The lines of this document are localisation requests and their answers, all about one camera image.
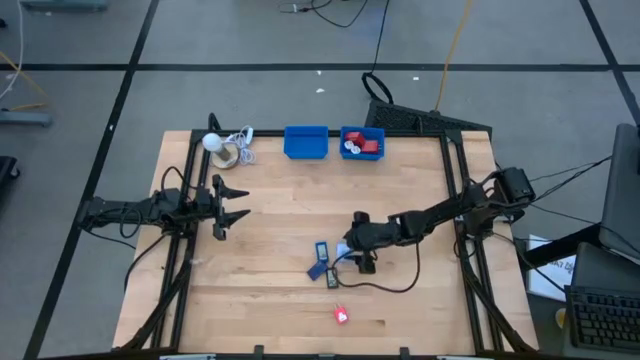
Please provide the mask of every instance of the white paper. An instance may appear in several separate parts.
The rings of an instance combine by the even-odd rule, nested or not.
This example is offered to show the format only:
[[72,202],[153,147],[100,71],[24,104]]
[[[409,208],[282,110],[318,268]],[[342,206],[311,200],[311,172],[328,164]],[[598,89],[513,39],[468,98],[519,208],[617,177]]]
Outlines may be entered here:
[[[529,235],[529,239],[546,240],[535,235]],[[531,250],[547,243],[542,241],[529,241],[528,244],[528,249]],[[539,267],[538,270],[551,278],[551,280],[553,280],[560,287],[564,287],[565,285],[571,285],[571,278],[573,277],[573,267],[575,266],[575,263],[576,257],[575,255],[573,255],[561,260],[550,262],[545,266]],[[564,294],[551,283],[549,283],[547,279],[538,274],[537,271],[529,270],[528,278],[529,288],[527,289],[527,291],[531,294],[544,296],[562,302],[566,301]]]

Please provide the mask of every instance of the white cable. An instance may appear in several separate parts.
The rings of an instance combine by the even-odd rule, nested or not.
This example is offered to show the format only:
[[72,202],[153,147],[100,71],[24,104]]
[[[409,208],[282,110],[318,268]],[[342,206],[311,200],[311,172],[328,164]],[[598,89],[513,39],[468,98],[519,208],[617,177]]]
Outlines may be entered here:
[[249,145],[247,144],[247,137],[245,136],[245,130],[251,129],[251,126],[246,125],[242,129],[240,129],[239,133],[231,134],[228,138],[225,139],[225,144],[235,144],[238,147],[238,151],[240,152],[240,164],[248,165],[253,164],[256,161],[256,154],[249,150]]
[[2,92],[2,94],[0,94],[0,100],[2,100],[2,98],[9,92],[9,90],[11,90],[11,88],[13,87],[13,84],[15,84],[16,80],[18,79],[18,77],[20,76],[20,71],[22,70],[22,55],[24,54],[24,29],[23,29],[23,19],[22,19],[22,5],[20,4],[20,0],[16,0],[16,4],[18,4],[18,14],[19,14],[19,29],[20,29],[20,57],[18,58],[18,70],[16,71],[16,74],[13,76],[13,79],[11,79],[11,82],[9,83],[9,86],[7,86],[6,89],[4,89],[4,91]]

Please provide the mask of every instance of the concrete floor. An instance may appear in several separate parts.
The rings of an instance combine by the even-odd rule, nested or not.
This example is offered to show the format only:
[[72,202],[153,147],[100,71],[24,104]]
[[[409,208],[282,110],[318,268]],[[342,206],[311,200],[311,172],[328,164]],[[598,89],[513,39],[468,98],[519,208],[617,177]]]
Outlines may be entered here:
[[[25,11],[25,63],[123,64],[151,0],[111,0],[95,14]],[[592,0],[594,12],[620,64],[640,63],[640,3]],[[280,14],[274,0],[160,0],[141,64],[368,63],[373,59],[384,8],[371,0],[350,29],[312,13]],[[323,9],[346,21],[361,2],[336,1]],[[380,62],[442,63],[464,7],[463,0],[392,1]],[[0,50],[18,57],[17,9],[0,4],[9,28]],[[607,64],[576,1],[477,0],[455,63]],[[0,72],[0,88],[7,85]],[[0,127],[0,154],[16,156],[23,175],[0,216],[0,353],[21,358],[67,238],[72,218],[122,82],[123,71],[31,71],[47,91],[55,124]],[[224,128],[251,124],[363,124],[369,99],[361,71],[139,71],[133,77],[96,195],[146,196],[161,137],[167,130],[203,128],[214,111]],[[436,71],[379,71],[400,105],[430,110]],[[625,73],[640,91],[640,74]],[[318,88],[324,93],[316,93]],[[19,80],[1,107],[40,102]],[[443,114],[493,126],[494,151],[503,166],[531,177],[595,161],[611,152],[615,126],[633,123],[620,89],[607,72],[450,73]],[[608,166],[603,165],[541,201],[547,208],[597,221]],[[558,179],[542,180],[546,189]],[[555,238],[581,228],[535,209],[514,230]],[[114,229],[104,234],[116,236]],[[107,351],[122,302],[122,280],[133,252],[82,235],[41,356]],[[530,298],[544,351],[558,351],[553,312],[559,305]]]

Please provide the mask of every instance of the black tape line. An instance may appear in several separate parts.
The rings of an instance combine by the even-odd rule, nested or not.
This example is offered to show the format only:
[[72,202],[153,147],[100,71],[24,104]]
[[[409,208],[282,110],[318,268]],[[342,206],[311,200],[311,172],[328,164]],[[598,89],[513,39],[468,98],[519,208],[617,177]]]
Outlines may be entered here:
[[147,40],[147,36],[149,34],[149,29],[151,28],[151,23],[153,22],[153,17],[155,16],[156,10],[158,8],[158,2],[159,0],[151,0],[149,4],[147,15],[145,16],[144,22],[142,23],[142,28],[140,29],[140,33],[138,34],[138,40],[136,41],[136,45],[133,48],[133,53],[131,54],[127,71],[122,80],[122,84],[120,85],[120,90],[118,92],[118,95],[116,96],[113,109],[111,110],[111,115],[109,116],[109,121],[107,122],[104,130],[104,134],[102,135],[102,140],[100,141],[100,146],[98,147],[96,158],[93,162],[93,166],[91,167],[89,179],[87,180],[84,191],[82,192],[82,198],[80,200],[80,203],[78,204],[78,209],[76,211],[76,215],[74,216],[74,222],[71,225],[71,229],[69,230],[69,235],[67,236],[64,248],[62,249],[62,255],[60,255],[60,260],[58,260],[58,265],[56,266],[56,270],[53,274],[53,279],[49,284],[49,290],[47,291],[44,303],[42,304],[42,308],[40,309],[40,314],[38,315],[38,319],[31,334],[31,338],[29,339],[29,344],[27,345],[24,359],[36,359],[38,357],[38,354],[40,353],[40,349],[42,348],[42,343],[44,342],[47,329],[49,328],[51,318],[53,317],[53,312],[58,303],[60,292],[62,291],[65,278],[67,277],[67,273],[69,271],[69,266],[71,265],[73,254],[76,251],[78,240],[80,238],[80,229],[78,228],[78,226],[76,226],[75,219],[80,212],[81,205],[84,203],[84,201],[90,199],[93,196],[98,185],[98,180],[100,179],[100,174],[102,173],[102,168],[104,167],[107,153],[109,152],[113,134],[117,128],[118,120],[120,119],[120,114],[122,113],[122,108],[124,107],[127,95],[129,94],[129,89],[131,88],[131,82],[133,80],[133,74],[135,73],[136,65],[140,61],[142,49],[144,48],[145,41]]

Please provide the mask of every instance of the keyboard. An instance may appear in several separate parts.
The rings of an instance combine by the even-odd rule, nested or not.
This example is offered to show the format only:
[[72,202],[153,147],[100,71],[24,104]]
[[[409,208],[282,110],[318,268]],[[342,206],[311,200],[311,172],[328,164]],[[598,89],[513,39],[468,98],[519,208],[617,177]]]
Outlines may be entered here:
[[372,100],[365,121],[367,127],[387,130],[479,130],[486,131],[491,137],[490,126],[442,116],[437,112],[424,112],[403,106],[391,105]]
[[640,354],[640,292],[565,286],[574,346]]

